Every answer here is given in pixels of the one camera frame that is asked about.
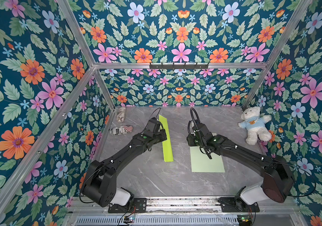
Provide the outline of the pale green paper sheet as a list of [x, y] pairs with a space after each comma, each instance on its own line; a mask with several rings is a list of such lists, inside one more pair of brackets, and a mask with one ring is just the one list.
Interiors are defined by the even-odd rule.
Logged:
[[191, 171], [194, 173], [225, 173], [222, 156], [211, 154], [212, 159], [203, 154], [199, 147], [190, 147]]

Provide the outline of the bright lime green paper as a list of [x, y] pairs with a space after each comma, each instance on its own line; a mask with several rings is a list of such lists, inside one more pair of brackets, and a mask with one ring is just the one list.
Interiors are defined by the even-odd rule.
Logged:
[[167, 136], [167, 139], [162, 142], [164, 162], [170, 163], [174, 161], [174, 157], [170, 140], [168, 121], [167, 118], [161, 115], [159, 115], [159, 121], [162, 123], [163, 129], [165, 130]]

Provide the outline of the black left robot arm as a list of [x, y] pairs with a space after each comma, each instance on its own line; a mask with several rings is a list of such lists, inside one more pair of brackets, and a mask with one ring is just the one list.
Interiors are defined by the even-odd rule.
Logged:
[[136, 157], [153, 145], [167, 140], [166, 131], [138, 133], [113, 156], [102, 162], [93, 161], [86, 173], [80, 193], [101, 207], [109, 204], [128, 206], [131, 192], [117, 187], [117, 177]]

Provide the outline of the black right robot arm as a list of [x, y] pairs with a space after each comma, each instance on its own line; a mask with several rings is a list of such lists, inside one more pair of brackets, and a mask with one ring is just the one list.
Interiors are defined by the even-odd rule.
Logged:
[[256, 153], [222, 135], [198, 137], [189, 134], [186, 140], [189, 146], [199, 147], [210, 159], [212, 153], [230, 158], [263, 178], [259, 183], [241, 188], [234, 197], [236, 205], [253, 205], [264, 200], [283, 203], [295, 184], [293, 173], [280, 156], [272, 158]]

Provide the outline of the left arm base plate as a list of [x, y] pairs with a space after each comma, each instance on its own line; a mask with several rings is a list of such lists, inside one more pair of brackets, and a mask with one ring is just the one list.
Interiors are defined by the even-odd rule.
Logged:
[[129, 211], [130, 213], [145, 213], [147, 207], [146, 198], [132, 198], [125, 206], [118, 204], [112, 204], [108, 208], [108, 213], [125, 213]]

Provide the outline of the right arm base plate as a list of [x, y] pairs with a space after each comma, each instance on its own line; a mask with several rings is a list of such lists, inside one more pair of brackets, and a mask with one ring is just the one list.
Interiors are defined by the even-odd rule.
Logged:
[[234, 197], [220, 197], [217, 200], [220, 205], [222, 212], [225, 213], [258, 213], [260, 208], [258, 204], [247, 205], [242, 199]]

